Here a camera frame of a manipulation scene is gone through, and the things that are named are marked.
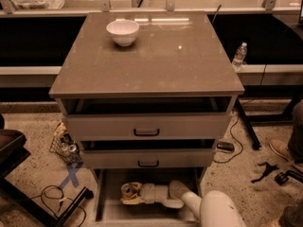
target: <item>black handle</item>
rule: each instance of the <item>black handle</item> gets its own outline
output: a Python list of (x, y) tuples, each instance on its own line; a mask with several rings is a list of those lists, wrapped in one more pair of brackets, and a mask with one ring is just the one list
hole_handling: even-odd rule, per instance
[(138, 166), (139, 167), (158, 167), (159, 166), (159, 161), (156, 161), (154, 165), (141, 164), (140, 161), (138, 161)]
[(152, 130), (151, 132), (147, 132), (147, 130), (138, 130), (134, 129), (134, 135), (138, 137), (144, 136), (158, 136), (160, 134), (160, 129)]

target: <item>concrete floor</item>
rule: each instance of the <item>concrete floor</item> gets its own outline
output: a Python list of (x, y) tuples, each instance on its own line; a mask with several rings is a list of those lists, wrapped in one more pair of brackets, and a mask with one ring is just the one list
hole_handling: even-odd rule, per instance
[[(247, 101), (244, 107), (248, 113), (263, 114), (264, 112), (281, 112), (286, 103), (287, 101), (284, 100)], [(68, 171), (65, 162), (54, 153), (49, 152), (54, 130), (61, 122), (61, 114), (55, 103), (0, 103), (0, 112), (6, 119), (5, 129), (18, 130), (25, 134), (27, 138), (25, 148), (31, 153), (29, 158), (8, 175), (7, 180), (29, 197), (40, 195), (43, 189), (49, 185), (61, 185), (64, 195), (71, 199), (75, 198), (84, 186), (96, 194), (97, 183), (85, 166), (76, 173), (78, 182), (67, 182)], [(297, 180), (290, 179), (282, 186), (275, 182), (274, 177), (277, 173), (291, 169), (291, 167), (283, 159), (274, 155), (268, 146), (270, 138), (288, 141), (292, 126), (259, 126), (254, 127), (254, 130), (262, 145), (257, 151), (252, 149), (252, 141), (235, 110), (229, 129), (223, 138), (224, 141), (234, 143), (235, 153), (217, 152), (215, 160), (230, 159), (241, 151), (241, 144), (243, 151), (226, 164), (213, 162), (202, 181), (203, 194), (216, 189), (229, 195), (237, 205), (247, 227), (258, 227), (262, 223), (277, 218), (285, 206), (295, 205), (302, 195), (302, 183)], [(265, 166), (258, 166), (258, 164), (264, 162), (268, 162), (272, 166), (278, 165), (280, 170), (276, 170), (258, 183), (251, 183), (263, 173)], [(47, 211), (39, 198), (34, 200)], [(49, 201), (48, 204), (54, 210), (58, 209), (56, 201)], [(87, 213), (82, 226), (95, 225), (95, 199), (85, 200), (81, 206)], [(77, 210), (64, 226), (78, 226), (82, 218), (82, 211)], [(0, 220), (6, 227), (43, 226), (18, 203), (2, 193)]]

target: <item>cabinet top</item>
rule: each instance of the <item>cabinet top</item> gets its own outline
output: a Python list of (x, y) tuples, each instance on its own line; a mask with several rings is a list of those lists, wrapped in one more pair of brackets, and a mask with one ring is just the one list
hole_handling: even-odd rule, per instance
[[(135, 42), (115, 44), (114, 20), (139, 23)], [(202, 11), (89, 13), (57, 76), (54, 98), (225, 96), (241, 82)]]

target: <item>cabinet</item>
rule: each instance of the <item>cabinet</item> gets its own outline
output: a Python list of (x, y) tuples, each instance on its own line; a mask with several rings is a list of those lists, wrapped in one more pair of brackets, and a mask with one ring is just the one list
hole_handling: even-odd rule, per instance
[[(116, 19), (139, 23), (131, 46), (107, 35)], [(50, 95), (101, 183), (104, 169), (149, 181), (197, 169), (201, 180), (242, 92), (204, 12), (151, 11), (90, 13)]]

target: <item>black chair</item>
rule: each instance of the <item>black chair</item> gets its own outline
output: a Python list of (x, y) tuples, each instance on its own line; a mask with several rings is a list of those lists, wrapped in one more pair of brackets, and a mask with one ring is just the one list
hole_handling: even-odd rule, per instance
[(4, 123), (4, 117), (0, 114), (0, 191), (17, 201), (44, 226), (63, 226), (84, 198), (90, 199), (93, 197), (92, 191), (84, 187), (58, 218), (49, 215), (26, 194), (5, 179), (14, 168), (30, 156), (30, 153), (24, 148), (27, 141), (24, 134), (16, 130), (4, 130)]

